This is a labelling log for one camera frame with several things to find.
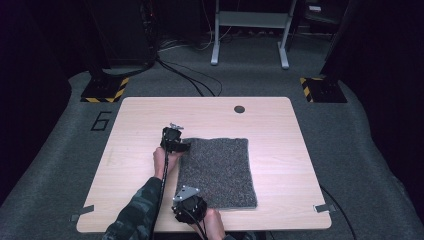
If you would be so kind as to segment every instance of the camouflage sleeve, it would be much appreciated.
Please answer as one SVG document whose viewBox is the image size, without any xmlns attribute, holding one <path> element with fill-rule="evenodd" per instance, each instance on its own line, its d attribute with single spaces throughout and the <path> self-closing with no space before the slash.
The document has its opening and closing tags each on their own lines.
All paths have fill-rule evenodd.
<svg viewBox="0 0 424 240">
<path fill-rule="evenodd" d="M 103 240 L 149 239 L 162 181 L 151 177 L 121 210 L 103 235 Z"/>
</svg>

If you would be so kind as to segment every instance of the metal bracket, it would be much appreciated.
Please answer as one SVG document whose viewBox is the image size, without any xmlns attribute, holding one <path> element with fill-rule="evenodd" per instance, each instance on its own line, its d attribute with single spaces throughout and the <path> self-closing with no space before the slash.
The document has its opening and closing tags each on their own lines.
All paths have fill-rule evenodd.
<svg viewBox="0 0 424 240">
<path fill-rule="evenodd" d="M 177 193 L 175 197 L 172 198 L 174 204 L 176 206 L 178 202 L 182 202 L 187 198 L 198 194 L 200 190 L 198 188 L 187 187 L 183 185 L 183 188 Z"/>
<path fill-rule="evenodd" d="M 336 207 L 334 207 L 334 205 L 332 205 L 332 204 L 330 204 L 330 205 L 323 204 L 323 205 L 319 205 L 319 206 L 314 205 L 314 210 L 317 213 L 321 213 L 321 212 L 329 212 L 329 213 L 331 213 L 331 212 L 335 212 L 336 211 Z"/>
</svg>

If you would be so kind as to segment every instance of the black stand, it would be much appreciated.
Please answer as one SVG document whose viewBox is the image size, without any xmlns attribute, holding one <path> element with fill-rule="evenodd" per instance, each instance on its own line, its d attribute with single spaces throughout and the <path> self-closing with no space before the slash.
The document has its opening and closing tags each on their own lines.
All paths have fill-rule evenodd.
<svg viewBox="0 0 424 240">
<path fill-rule="evenodd" d="M 328 78 L 301 78 L 300 82 L 308 102 L 347 103 L 337 81 Z"/>
<path fill-rule="evenodd" d="M 111 75 L 103 71 L 98 56 L 94 50 L 89 35 L 90 17 L 85 1 L 62 0 L 61 3 L 65 27 L 76 49 L 88 69 L 91 80 L 81 94 L 82 102 L 116 102 L 122 95 L 123 89 L 128 82 L 127 78 L 142 73 L 153 66 L 154 61 L 147 62 L 141 69 L 125 74 Z"/>
<path fill-rule="evenodd" d="M 146 64 L 144 68 L 125 74 L 111 75 L 103 70 L 90 71 L 91 80 L 81 94 L 83 102 L 116 102 L 122 95 L 128 82 L 127 78 L 142 73 L 149 69 L 153 63 Z"/>
<path fill-rule="evenodd" d="M 115 98 L 125 78 L 103 73 L 100 78 L 91 77 L 90 82 L 81 94 L 81 98 Z"/>
</svg>

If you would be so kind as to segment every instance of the wooden table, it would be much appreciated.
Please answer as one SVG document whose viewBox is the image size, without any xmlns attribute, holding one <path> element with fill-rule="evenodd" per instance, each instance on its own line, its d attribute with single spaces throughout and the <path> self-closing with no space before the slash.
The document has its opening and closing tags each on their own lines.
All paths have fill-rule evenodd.
<svg viewBox="0 0 424 240">
<path fill-rule="evenodd" d="M 243 106 L 244 113 L 236 113 Z M 117 115 L 80 216 L 80 232 L 104 232 L 153 176 L 152 153 L 162 129 L 183 126 L 182 138 L 247 138 L 258 207 L 221 210 L 227 231 L 326 229 L 325 204 L 293 107 L 285 97 L 132 97 Z M 171 210 L 178 169 L 168 175 L 155 231 L 192 231 Z"/>
</svg>

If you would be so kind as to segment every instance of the electrical cable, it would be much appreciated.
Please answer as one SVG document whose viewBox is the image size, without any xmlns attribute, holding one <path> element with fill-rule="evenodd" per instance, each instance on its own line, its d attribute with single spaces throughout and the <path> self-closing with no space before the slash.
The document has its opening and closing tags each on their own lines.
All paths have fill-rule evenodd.
<svg viewBox="0 0 424 240">
<path fill-rule="evenodd" d="M 165 134 L 162 135 L 162 141 L 165 141 Z M 161 184 L 161 188 L 160 188 L 160 193 L 159 193 L 159 201 L 156 207 L 156 213 L 155 213 L 155 218 L 152 222 L 152 226 L 150 229 L 150 239 L 153 239 L 153 235 L 154 235 L 154 229 L 155 229 L 155 225 L 156 225 L 156 221 L 158 220 L 158 215 L 159 215 L 159 210 L 160 207 L 162 205 L 162 200 L 163 200 L 163 194 L 165 192 L 165 184 L 166 184 L 166 176 L 168 173 L 168 163 L 169 163 L 169 156 L 168 156 L 168 151 L 166 150 L 166 144 L 164 144 L 163 149 L 165 151 L 165 166 L 163 169 L 163 177 L 162 177 L 162 184 Z"/>
<path fill-rule="evenodd" d="M 210 38 L 209 38 L 209 43 L 206 44 L 206 47 L 196 48 L 196 50 L 199 50 L 199 51 L 205 50 L 213 42 L 212 27 L 211 27 L 211 23 L 209 22 L 208 14 L 206 13 L 206 7 L 205 7 L 205 1 L 204 0 L 202 0 L 202 6 L 203 6 L 203 13 L 205 14 L 206 22 L 208 23 L 208 26 L 209 26 Z"/>
<path fill-rule="evenodd" d="M 356 240 L 356 234 L 355 231 L 353 230 L 352 224 L 350 223 L 349 219 L 347 218 L 346 213 L 343 211 L 342 207 L 340 206 L 340 204 L 336 201 L 336 199 L 327 191 L 327 189 L 325 189 L 321 184 L 319 185 L 319 187 L 331 198 L 331 200 L 333 200 L 333 202 L 337 205 L 337 207 L 339 208 L 340 212 L 343 214 L 347 225 L 350 228 L 350 231 L 352 232 L 352 237 L 353 239 Z"/>
<path fill-rule="evenodd" d="M 156 61 L 160 65 L 162 65 L 162 67 L 164 67 L 166 70 L 171 71 L 171 72 L 173 72 L 173 73 L 175 73 L 177 75 L 180 75 L 181 77 L 183 77 L 186 80 L 188 80 L 196 88 L 196 90 L 200 94 L 200 96 L 204 97 L 205 95 L 203 94 L 202 90 L 200 90 L 200 88 L 196 85 L 196 83 L 199 83 L 200 85 L 202 85 L 203 87 L 205 87 L 210 92 L 210 94 L 212 96 L 214 96 L 214 97 L 216 96 L 215 93 L 208 86 L 206 86 L 204 83 L 202 83 L 202 82 L 200 82 L 200 81 L 198 81 L 196 79 L 193 79 L 193 78 L 191 78 L 191 77 L 189 77 L 189 76 L 187 76 L 187 75 L 179 72 L 178 70 L 172 68 L 171 66 L 169 66 L 168 64 L 166 64 L 165 62 L 163 62 L 162 60 L 160 60 L 159 58 L 157 58 Z"/>
<path fill-rule="evenodd" d="M 275 240 L 275 238 L 274 238 L 274 234 L 272 234 L 272 232 L 271 232 L 271 231 L 269 232 L 269 234 L 271 234 L 272 239 L 273 239 L 273 240 Z"/>
<path fill-rule="evenodd" d="M 203 240 L 208 240 L 208 236 L 206 235 L 206 225 L 205 225 L 205 220 L 203 220 L 203 227 L 204 227 L 204 229 L 205 229 L 205 231 L 203 231 L 202 227 L 201 227 L 201 226 L 200 226 L 200 224 L 199 224 L 199 221 L 197 221 L 197 219 L 195 219 L 195 218 L 193 217 L 193 215 L 191 215 L 191 213 L 190 213 L 189 211 L 187 211 L 186 209 L 183 209 L 183 211 L 184 211 L 187 215 L 189 215 L 189 216 L 191 217 L 191 219 L 193 219 L 194 223 L 196 223 L 196 226 L 199 228 L 199 231 L 200 231 L 200 233 L 201 233 L 201 234 L 202 234 L 202 236 L 203 236 Z"/>
<path fill-rule="evenodd" d="M 197 74 L 203 75 L 203 76 L 205 76 L 205 77 L 207 77 L 207 78 L 210 78 L 210 79 L 212 79 L 212 80 L 216 81 L 216 82 L 219 84 L 219 93 L 218 93 L 218 94 L 216 94 L 216 96 L 220 96 L 220 95 L 221 95 L 221 93 L 222 93 L 222 83 L 221 83 L 221 81 L 219 81 L 218 79 L 216 79 L 216 78 L 214 78 L 214 77 L 211 77 L 211 76 L 209 76 L 209 75 L 207 75 L 207 74 L 204 74 L 204 73 L 198 72 L 198 71 L 196 71 L 196 70 L 193 70 L 193 69 L 191 69 L 191 68 L 189 68 L 189 67 L 186 67 L 186 66 L 180 65 L 180 64 L 178 64 L 178 63 L 168 62 L 168 61 L 164 61 L 164 60 L 162 60 L 162 62 L 164 62 L 164 63 L 168 63 L 168 64 L 173 64 L 173 65 L 176 65 L 176 66 L 179 66 L 179 67 L 182 67 L 182 68 L 188 69 L 188 70 L 190 70 L 190 71 L 192 71 L 192 72 L 195 72 L 195 73 L 197 73 Z"/>
</svg>

